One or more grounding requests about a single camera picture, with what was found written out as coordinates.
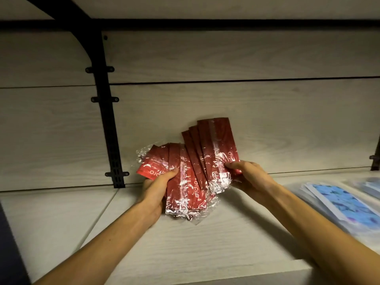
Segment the stack of red packets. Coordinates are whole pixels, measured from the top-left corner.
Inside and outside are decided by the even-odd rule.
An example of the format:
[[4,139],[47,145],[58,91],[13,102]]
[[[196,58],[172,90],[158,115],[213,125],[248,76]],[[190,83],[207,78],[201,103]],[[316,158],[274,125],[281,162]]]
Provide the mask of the stack of red packets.
[[185,144],[153,145],[137,173],[154,180],[178,167],[179,173],[168,182],[165,212],[192,219],[206,215],[216,194],[241,172],[224,166],[239,161],[228,118],[199,120],[182,136]]

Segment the hand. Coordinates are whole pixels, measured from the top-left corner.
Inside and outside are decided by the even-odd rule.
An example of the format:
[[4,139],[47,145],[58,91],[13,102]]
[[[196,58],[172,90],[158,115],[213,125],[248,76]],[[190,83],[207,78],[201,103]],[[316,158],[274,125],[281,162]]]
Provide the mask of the hand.
[[168,181],[178,174],[179,169],[174,168],[169,172],[159,175],[154,181],[146,179],[142,185],[143,194],[140,202],[144,203],[149,211],[151,225],[157,222],[163,210],[163,198],[168,186]]
[[259,164],[254,162],[235,161],[225,163],[225,165],[231,169],[238,169],[243,173],[243,176],[238,177],[238,180],[233,181],[231,185],[245,192],[259,204],[267,207],[273,190],[278,188],[278,183]]

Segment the forearm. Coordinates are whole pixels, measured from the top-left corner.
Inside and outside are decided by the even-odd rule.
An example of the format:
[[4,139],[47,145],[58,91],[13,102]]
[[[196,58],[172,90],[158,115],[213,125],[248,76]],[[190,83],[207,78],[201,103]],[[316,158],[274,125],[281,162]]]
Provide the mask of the forearm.
[[335,280],[355,285],[373,285],[380,280],[378,254],[284,187],[275,186],[269,194],[267,208]]
[[121,259],[152,224],[144,202],[122,214],[99,235],[35,284],[104,284]]

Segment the left hand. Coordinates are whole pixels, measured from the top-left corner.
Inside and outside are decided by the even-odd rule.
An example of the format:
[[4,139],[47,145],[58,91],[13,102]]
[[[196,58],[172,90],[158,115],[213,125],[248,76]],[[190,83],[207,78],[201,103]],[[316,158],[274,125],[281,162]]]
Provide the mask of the left hand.
[[178,174],[179,169],[159,175],[154,181],[146,179],[143,183],[141,202],[150,211],[151,225],[157,222],[163,210],[163,198],[168,186],[168,181]]

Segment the ceiling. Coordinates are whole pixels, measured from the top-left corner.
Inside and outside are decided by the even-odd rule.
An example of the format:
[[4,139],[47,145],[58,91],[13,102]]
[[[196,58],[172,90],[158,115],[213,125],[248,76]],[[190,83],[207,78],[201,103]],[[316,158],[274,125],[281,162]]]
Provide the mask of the ceiling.
[[[73,0],[92,18],[380,19],[380,0]],[[50,19],[26,0],[0,0],[0,20]]]

